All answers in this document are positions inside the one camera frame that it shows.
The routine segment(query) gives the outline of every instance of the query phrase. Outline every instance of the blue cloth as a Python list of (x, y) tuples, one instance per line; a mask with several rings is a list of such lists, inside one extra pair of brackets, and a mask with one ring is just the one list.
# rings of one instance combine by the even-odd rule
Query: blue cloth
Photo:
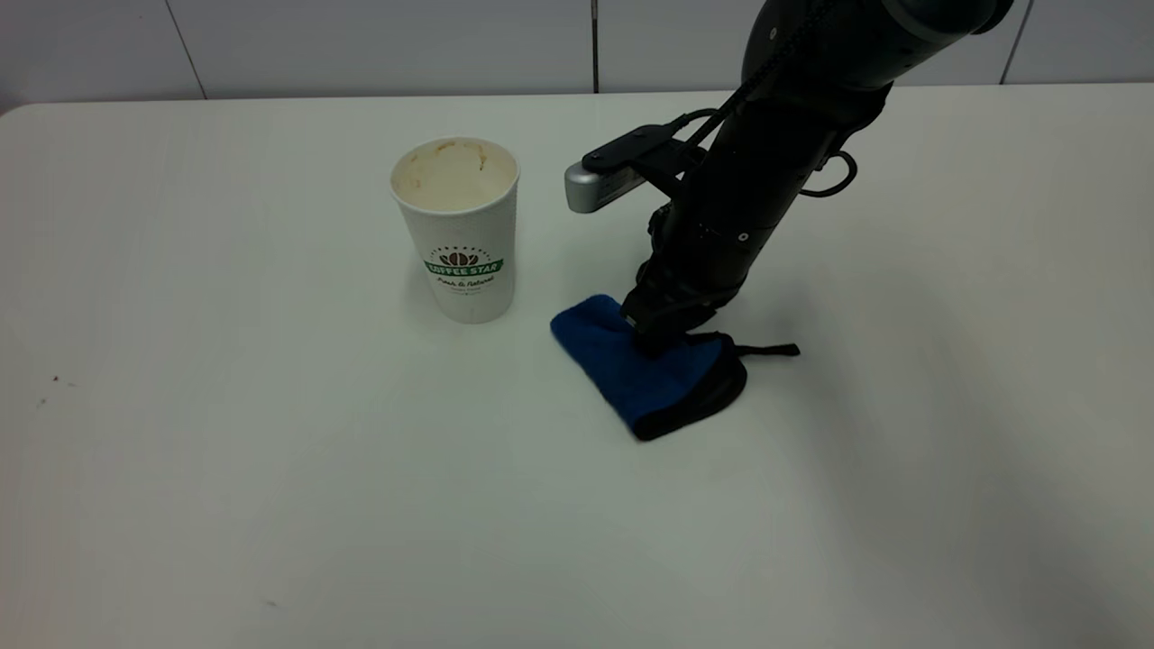
[(634, 328), (609, 296), (593, 296), (553, 319), (553, 335), (589, 374), (605, 401), (636, 432), (642, 417), (689, 394), (721, 356), (725, 343), (683, 343), (646, 358), (634, 346)]

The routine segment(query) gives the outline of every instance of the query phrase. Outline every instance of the blue towel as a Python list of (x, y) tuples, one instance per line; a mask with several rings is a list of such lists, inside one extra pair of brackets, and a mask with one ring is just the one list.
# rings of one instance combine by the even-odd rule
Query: blue towel
[(613, 298), (593, 296), (554, 318), (553, 335), (643, 441), (733, 403), (747, 379), (739, 356), (800, 353), (795, 345), (737, 348), (725, 334), (699, 334), (649, 358), (634, 346), (634, 329), (620, 311)]

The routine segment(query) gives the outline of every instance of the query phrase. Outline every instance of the cup rim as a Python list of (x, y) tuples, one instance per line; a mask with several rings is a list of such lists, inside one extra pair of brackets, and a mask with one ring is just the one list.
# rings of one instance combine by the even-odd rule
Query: cup rim
[[(397, 172), (397, 167), (400, 166), (400, 163), (405, 162), (405, 159), (407, 159), (409, 156), (413, 155), (413, 152), (417, 151), (420, 148), (428, 147), (429, 144), (436, 144), (436, 143), (440, 143), (440, 142), (448, 142), (449, 140), (472, 140), (474, 142), (481, 142), (484, 144), (489, 144), (492, 147), (496, 147), (499, 149), (501, 149), (502, 151), (504, 151), (505, 154), (508, 154), (509, 157), (512, 158), (512, 165), (514, 165), (512, 181), (509, 182), (509, 187), (500, 196), (493, 199), (492, 201), (489, 201), (487, 203), (481, 203), (481, 204), (475, 206), (475, 207), (465, 208), (465, 209), (458, 209), (458, 210), (434, 210), (434, 209), (419, 208), (419, 207), (414, 206), (413, 203), (410, 203), (409, 201), (406, 201), (406, 200), (402, 199), (400, 196), (398, 196), (397, 195), (397, 188), (392, 186), (392, 176)], [(514, 152), (510, 151), (507, 147), (502, 147), (501, 144), (497, 144), (496, 142), (493, 142), (492, 140), (486, 140), (484, 137), (474, 137), (472, 135), (445, 135), (445, 136), (442, 136), (442, 137), (434, 137), (432, 140), (427, 140), (425, 142), (421, 142), (420, 144), (417, 144), (412, 149), (409, 149), (407, 151), (405, 151), (405, 155), (403, 155), (399, 158), (397, 158), (397, 162), (394, 163), (394, 165), (392, 165), (392, 170), (389, 171), (389, 193), (392, 194), (392, 200), (397, 201), (399, 204), (404, 206), (406, 209), (412, 210), (412, 211), (414, 211), (417, 214), (422, 214), (422, 215), (427, 215), (427, 216), (467, 216), (470, 214), (473, 214), (473, 212), (487, 209), (489, 207), (493, 207), (493, 206), (500, 203), (501, 201), (505, 200), (507, 197), (509, 197), (509, 194), (511, 194), (512, 191), (517, 188), (517, 181), (519, 181), (519, 180), (520, 180), (520, 161), (518, 161), (517, 156), (514, 155)]]

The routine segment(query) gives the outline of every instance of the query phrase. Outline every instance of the black strap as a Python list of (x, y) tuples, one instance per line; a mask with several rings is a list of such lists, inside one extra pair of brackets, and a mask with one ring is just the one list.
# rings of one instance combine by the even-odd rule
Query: black strap
[(793, 343), (788, 345), (773, 345), (767, 348), (736, 345), (734, 349), (736, 350), (737, 356), (801, 356), (801, 348)]

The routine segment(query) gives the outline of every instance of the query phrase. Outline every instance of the coffee bean logo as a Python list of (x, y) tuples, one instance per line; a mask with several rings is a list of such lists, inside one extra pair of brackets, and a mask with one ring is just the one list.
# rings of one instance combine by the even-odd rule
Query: coffee bean logo
[(474, 266), (477, 264), (477, 255), (470, 255), (465, 253), (450, 253), (448, 255), (441, 255), (441, 263), (445, 266)]

